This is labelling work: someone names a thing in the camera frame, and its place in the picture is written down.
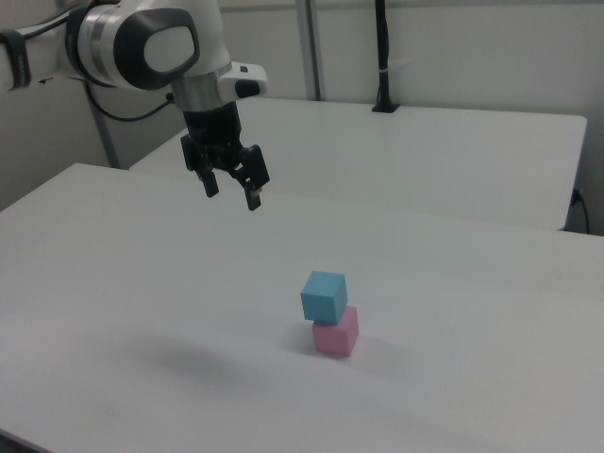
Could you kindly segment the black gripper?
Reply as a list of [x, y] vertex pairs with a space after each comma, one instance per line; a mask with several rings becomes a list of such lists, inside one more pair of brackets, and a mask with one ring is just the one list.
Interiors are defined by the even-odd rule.
[[230, 102], [217, 109], [183, 112], [188, 134], [180, 138], [185, 166], [197, 174], [207, 197], [219, 188], [213, 167], [233, 169], [231, 175], [243, 187], [247, 207], [260, 207], [262, 187], [270, 181], [268, 169], [258, 145], [243, 147], [237, 104]]

